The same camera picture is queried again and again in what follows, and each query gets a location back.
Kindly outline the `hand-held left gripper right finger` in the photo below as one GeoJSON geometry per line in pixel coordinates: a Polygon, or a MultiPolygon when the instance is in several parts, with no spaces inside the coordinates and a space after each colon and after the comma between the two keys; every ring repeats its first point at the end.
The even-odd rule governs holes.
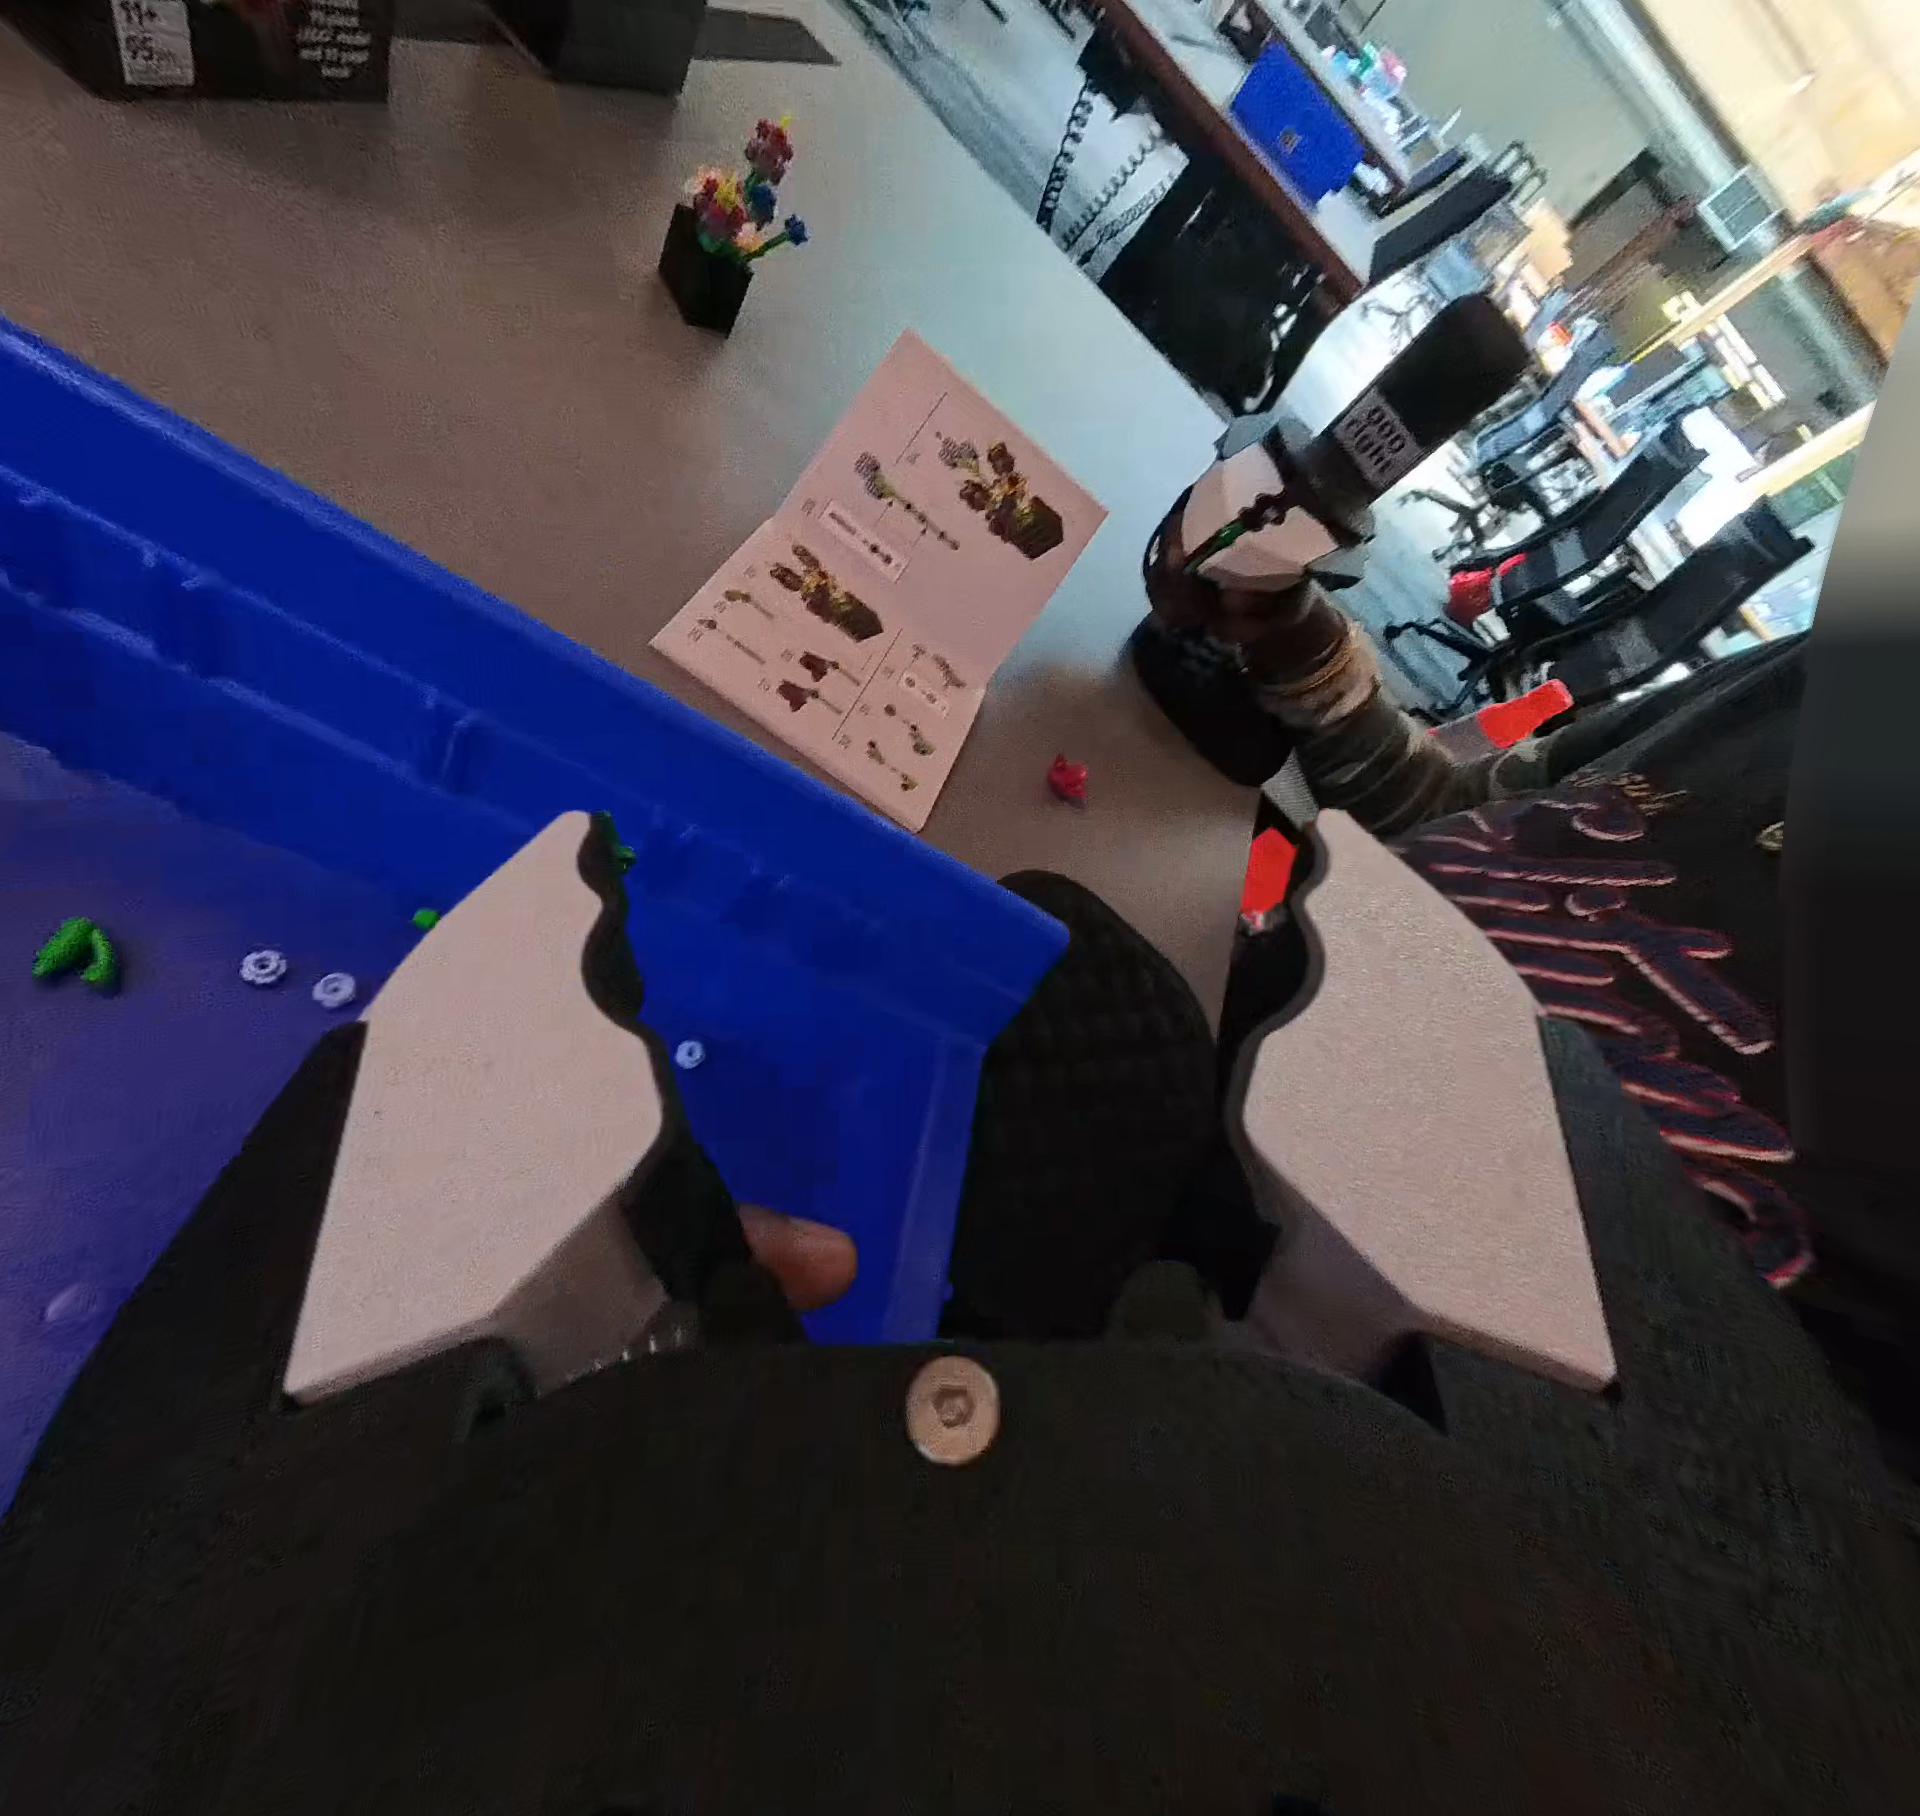
{"type": "Polygon", "coordinates": [[[1278,1227],[1246,1311],[1374,1380],[1437,1339],[1586,1393],[1617,1357],[1542,1015],[1491,939],[1345,811],[1307,831],[1307,971],[1242,1045],[1228,1127],[1278,1227]]]}

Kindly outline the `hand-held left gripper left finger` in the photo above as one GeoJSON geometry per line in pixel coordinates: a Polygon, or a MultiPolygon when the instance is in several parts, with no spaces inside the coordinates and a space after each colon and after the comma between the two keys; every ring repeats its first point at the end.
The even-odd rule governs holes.
{"type": "Polygon", "coordinates": [[[474,1344],[532,1395],[629,1359],[743,1269],[641,1021],[621,877],[560,814],[367,1009],[283,1390],[322,1404],[474,1344]]]}

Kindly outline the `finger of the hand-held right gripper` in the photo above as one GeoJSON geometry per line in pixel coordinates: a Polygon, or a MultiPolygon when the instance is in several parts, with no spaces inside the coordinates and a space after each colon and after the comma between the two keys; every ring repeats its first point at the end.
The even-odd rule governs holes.
{"type": "Polygon", "coordinates": [[[1262,587],[1297,587],[1337,572],[1357,552],[1356,527],[1337,516],[1289,454],[1262,454],[1281,491],[1278,519],[1262,527],[1262,587]]]}
{"type": "Polygon", "coordinates": [[[1221,529],[1267,493],[1265,461],[1214,461],[1189,488],[1186,506],[1171,524],[1171,579],[1176,587],[1206,583],[1214,590],[1253,592],[1264,585],[1262,557],[1245,536],[1192,571],[1189,563],[1221,529]]]}

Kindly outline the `large blue plastic bin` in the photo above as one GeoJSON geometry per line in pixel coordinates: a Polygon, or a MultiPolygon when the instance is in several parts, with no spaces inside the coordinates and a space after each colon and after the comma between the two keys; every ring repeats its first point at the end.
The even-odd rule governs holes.
{"type": "Polygon", "coordinates": [[[569,809],[735,1192],[846,1227],[826,1342],[934,1339],[982,1062],[1062,923],[4,321],[4,1505],[335,1023],[569,809]],[[63,919],[124,984],[36,985],[63,919]],[[242,958],[279,947],[274,987],[242,958]],[[327,1012],[313,985],[351,972],[327,1012]]]}

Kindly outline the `lego instruction booklet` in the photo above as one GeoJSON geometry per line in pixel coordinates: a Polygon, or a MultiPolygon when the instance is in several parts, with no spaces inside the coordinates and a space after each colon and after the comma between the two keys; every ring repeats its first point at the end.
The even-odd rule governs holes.
{"type": "Polygon", "coordinates": [[[921,832],[992,678],[1106,516],[902,333],[781,506],[650,645],[921,832]]]}

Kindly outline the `lego flower bouquet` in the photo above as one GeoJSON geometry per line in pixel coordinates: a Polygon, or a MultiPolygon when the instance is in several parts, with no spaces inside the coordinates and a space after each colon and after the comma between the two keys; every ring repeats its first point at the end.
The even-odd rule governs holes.
{"type": "Polygon", "coordinates": [[[781,204],[797,156],[791,130],[789,117],[758,119],[737,166],[703,168],[684,181],[666,223],[657,273],[695,331],[733,337],[756,265],[810,241],[808,223],[781,204]]]}

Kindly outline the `person's left hand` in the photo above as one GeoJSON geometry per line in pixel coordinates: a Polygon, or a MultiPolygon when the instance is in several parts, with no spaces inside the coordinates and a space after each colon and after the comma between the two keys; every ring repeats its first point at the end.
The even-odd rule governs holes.
{"type": "Polygon", "coordinates": [[[743,1205],[738,1222],[756,1261],[797,1314],[829,1308],[851,1290],[859,1253],[841,1227],[758,1205],[743,1205]]]}

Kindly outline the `blue bin on desk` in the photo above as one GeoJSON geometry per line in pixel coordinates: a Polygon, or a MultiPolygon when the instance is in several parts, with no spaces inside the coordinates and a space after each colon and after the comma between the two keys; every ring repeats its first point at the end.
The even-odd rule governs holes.
{"type": "Polygon", "coordinates": [[[1228,115],[1307,204],[1342,194],[1366,158],[1362,133],[1282,41],[1250,64],[1228,115]]]}

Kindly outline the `wooden desk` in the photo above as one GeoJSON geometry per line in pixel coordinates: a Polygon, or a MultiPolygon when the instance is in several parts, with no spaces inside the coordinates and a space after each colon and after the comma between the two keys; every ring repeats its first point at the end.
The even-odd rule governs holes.
{"type": "Polygon", "coordinates": [[[1074,156],[1104,100],[1154,138],[1092,198],[1083,262],[1115,243],[1101,292],[1200,393],[1273,407],[1324,333],[1365,296],[1508,203],[1508,180],[1462,158],[1377,214],[1349,181],[1311,196],[1234,106],[1256,72],[1191,0],[1080,0],[1083,81],[1044,186],[1053,231],[1074,156]]]}

